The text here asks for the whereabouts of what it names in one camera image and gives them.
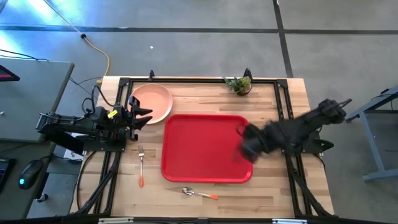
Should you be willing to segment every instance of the tray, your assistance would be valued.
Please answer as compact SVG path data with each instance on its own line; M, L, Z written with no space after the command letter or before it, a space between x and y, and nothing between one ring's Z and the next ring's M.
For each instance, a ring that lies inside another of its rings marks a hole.
M162 175L173 182L243 183L253 166L239 151L248 121L235 115L175 114L165 125Z

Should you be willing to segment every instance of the wooden table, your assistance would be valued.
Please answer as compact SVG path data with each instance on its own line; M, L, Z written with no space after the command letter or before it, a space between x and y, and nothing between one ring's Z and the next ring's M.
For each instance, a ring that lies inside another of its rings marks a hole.
M115 101L119 78L104 77L101 89L109 102ZM294 116L298 116L310 109L304 80L301 78L287 80ZM143 83L135 83L134 88L141 85ZM162 85L173 95L174 104L170 114L238 114L258 126L263 126L270 119L278 119L272 85L253 84L250 94L244 97L237 96L228 89L227 85L221 83L162 83ZM102 98L99 98L98 105L111 109ZM294 217L285 159L279 151L259 159L254 165L251 179L244 184L169 182L160 173L164 126L165 121L147 125L142 131L137 132L138 142L127 144L119 166L112 216ZM144 146L146 154L145 186L141 189L138 186L137 147L139 144ZM94 155L83 173L80 186L81 204L88 199L98 185L103 157L104 153L101 152ZM308 187L324 208L333 213L322 163L313 155L303 154L302 158ZM189 197L181 193L181 188L184 186L203 193L218 194L220 198L213 200ZM107 194L104 194L102 205L105 204L106 197ZM304 211L302 194L299 190L298 197L300 208ZM76 199L71 212L75 210Z

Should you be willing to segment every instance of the spoon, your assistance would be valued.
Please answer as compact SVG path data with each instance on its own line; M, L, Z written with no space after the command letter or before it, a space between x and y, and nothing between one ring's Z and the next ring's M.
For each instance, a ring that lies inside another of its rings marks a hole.
M198 195L202 195L204 197L208 197L208 198L212 198L217 200L218 199L218 195L209 195L209 194L203 194L203 193L198 193L198 192L194 192L192 188L190 187L183 187L182 188L182 192L186 195L194 195L194 194L198 194Z

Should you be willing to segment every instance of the gray floor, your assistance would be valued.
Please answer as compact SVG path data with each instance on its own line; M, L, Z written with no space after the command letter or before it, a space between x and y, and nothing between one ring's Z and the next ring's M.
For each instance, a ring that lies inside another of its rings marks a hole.
M51 2L78 26L277 28L272 0ZM398 2L394 0L279 0L279 4L286 29L398 29ZM41 1L9 0L0 13L0 25L63 26L65 23ZM150 69L157 75L240 75L249 67L255 77L286 77L278 34L88 32L87 35L110 56L109 75L148 75ZM396 38L396 35L286 35L293 75L305 79L311 107L325 98L352 98L347 111L398 84ZM76 81L100 77L106 66L103 55L88 47L76 32L0 30L0 48L73 62L72 77ZM90 89L94 83L94 80L85 82L83 86ZM81 114L80 101L85 97L87 93L69 83L58 112ZM398 223L398 178L366 184L362 181L362 175L375 171L376 165L361 123L327 126L321 136L335 143L325 153L335 213L345 218ZM396 161L398 153L390 153L388 157ZM34 204L30 217L68 211L78 168L59 161L52 166L54 172L63 174L50 176L46 189L61 180L65 180L64 188L51 193L56 202Z

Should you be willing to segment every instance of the plate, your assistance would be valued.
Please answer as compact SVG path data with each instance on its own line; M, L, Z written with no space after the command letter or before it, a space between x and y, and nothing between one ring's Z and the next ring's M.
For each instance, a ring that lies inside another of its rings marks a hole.
M162 85L154 83L145 84L136 88L132 95L140 101L141 108L153 110L153 112L144 115L153 116L147 124L154 124L162 121L172 109L172 94Z

